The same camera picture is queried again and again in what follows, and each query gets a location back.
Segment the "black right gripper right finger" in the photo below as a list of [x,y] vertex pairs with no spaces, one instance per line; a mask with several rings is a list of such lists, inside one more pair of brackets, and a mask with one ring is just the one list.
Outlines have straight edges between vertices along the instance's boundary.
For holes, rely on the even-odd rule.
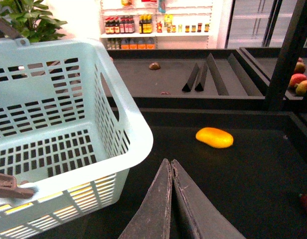
[[177,160],[171,162],[178,225],[184,239],[243,239]]

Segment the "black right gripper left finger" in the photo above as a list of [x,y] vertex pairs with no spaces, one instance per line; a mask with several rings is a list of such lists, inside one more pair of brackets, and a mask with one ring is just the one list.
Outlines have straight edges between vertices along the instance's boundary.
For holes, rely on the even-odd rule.
[[121,239],[168,239],[172,197],[171,164],[164,159],[141,206],[120,234]]

